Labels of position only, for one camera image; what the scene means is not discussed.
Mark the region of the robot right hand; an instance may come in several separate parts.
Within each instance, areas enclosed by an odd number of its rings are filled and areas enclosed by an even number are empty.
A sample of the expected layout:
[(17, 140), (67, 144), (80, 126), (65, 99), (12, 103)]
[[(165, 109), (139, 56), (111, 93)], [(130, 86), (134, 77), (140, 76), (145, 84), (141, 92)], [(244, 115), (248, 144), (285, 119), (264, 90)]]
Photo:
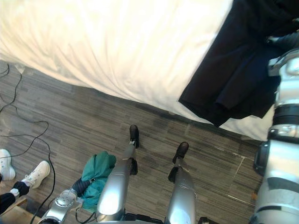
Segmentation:
[(269, 36), (266, 42), (286, 51), (299, 48), (299, 32), (296, 31), (280, 37)]

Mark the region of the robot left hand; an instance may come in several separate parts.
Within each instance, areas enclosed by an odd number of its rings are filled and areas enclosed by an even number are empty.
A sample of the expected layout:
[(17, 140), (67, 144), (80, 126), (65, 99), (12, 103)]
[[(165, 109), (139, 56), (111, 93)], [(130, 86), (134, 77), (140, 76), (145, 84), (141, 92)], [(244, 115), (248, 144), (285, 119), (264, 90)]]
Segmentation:
[(79, 179), (77, 179), (72, 187), (71, 187), (71, 191), (73, 191), (77, 197), (82, 197), (82, 195), (84, 194), (85, 190), (89, 187), (90, 184), (92, 184), (94, 181), (96, 180), (96, 178), (91, 178), (91, 179), (87, 179), (85, 181), (82, 180), (82, 177), (80, 177)]

